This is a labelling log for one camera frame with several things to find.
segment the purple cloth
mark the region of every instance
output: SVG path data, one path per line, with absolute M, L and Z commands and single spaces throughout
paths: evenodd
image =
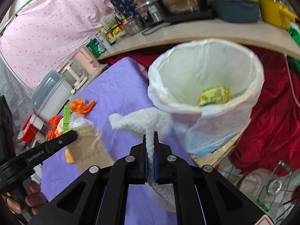
M 137 62 L 123 58 L 100 77 L 90 83 L 77 98 L 95 100 L 93 110 L 86 114 L 95 128 L 101 130 L 101 140 L 113 159 L 129 154 L 130 148 L 141 140 L 126 131 L 114 131 L 108 116 L 120 113 L 125 116 L 140 109 L 153 107 L 147 94 L 148 83 L 141 74 Z M 171 147 L 172 153 L 193 165 L 191 157 L 179 145 L 172 131 L 162 143 Z M 76 165 L 66 164 L 64 150 L 43 163 L 42 192 L 51 201 L 80 175 Z M 175 225 L 176 214 L 155 205 L 151 188 L 146 185 L 130 185 L 126 208 L 126 225 Z

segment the trash bin liner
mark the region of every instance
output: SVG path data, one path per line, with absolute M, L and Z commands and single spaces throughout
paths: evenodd
M 171 113 L 183 148 L 199 157 L 226 144 L 246 126 L 260 95 L 264 73 L 248 48 L 226 40 L 179 44 L 149 68 L 148 96 L 158 109 Z M 199 107 L 208 87 L 225 86 L 225 104 Z

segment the screw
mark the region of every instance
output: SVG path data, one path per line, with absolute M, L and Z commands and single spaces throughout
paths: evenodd
M 90 167 L 89 171 L 90 171 L 90 173 L 96 173 L 96 172 L 99 171 L 99 167 L 97 167 L 97 166 L 92 166 L 92 167 Z
M 167 157 L 167 160 L 170 161 L 170 162 L 175 162 L 177 160 L 177 157 L 173 156 L 173 155 L 170 155 L 170 156 Z
M 210 173 L 213 171 L 213 167 L 211 165 L 204 165 L 203 170 L 207 173 Z
M 126 162 L 133 162 L 134 161 L 134 157 L 133 156 L 127 156 L 126 158 L 125 158 L 125 161 Z

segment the human hand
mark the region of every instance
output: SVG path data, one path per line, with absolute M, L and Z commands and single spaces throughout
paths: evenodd
M 31 181 L 29 185 L 30 191 L 32 194 L 25 197 L 25 202 L 28 206 L 32 207 L 32 213 L 35 215 L 37 214 L 38 210 L 40 210 L 43 205 L 47 202 L 45 195 L 41 192 L 40 185 L 35 182 Z M 17 214 L 22 214 L 23 207 L 19 202 L 14 200 L 11 197 L 6 199 L 7 205 Z

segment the white towel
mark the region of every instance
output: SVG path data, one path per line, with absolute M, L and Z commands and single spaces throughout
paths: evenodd
M 161 208 L 176 212 L 174 191 L 171 184 L 158 185 L 154 178 L 154 131 L 163 139 L 172 128 L 172 117 L 155 107 L 132 112 L 126 116 L 112 114 L 108 117 L 114 130 L 126 130 L 143 139 L 146 134 L 146 149 L 148 154 L 147 183 L 156 191 L 156 204 Z

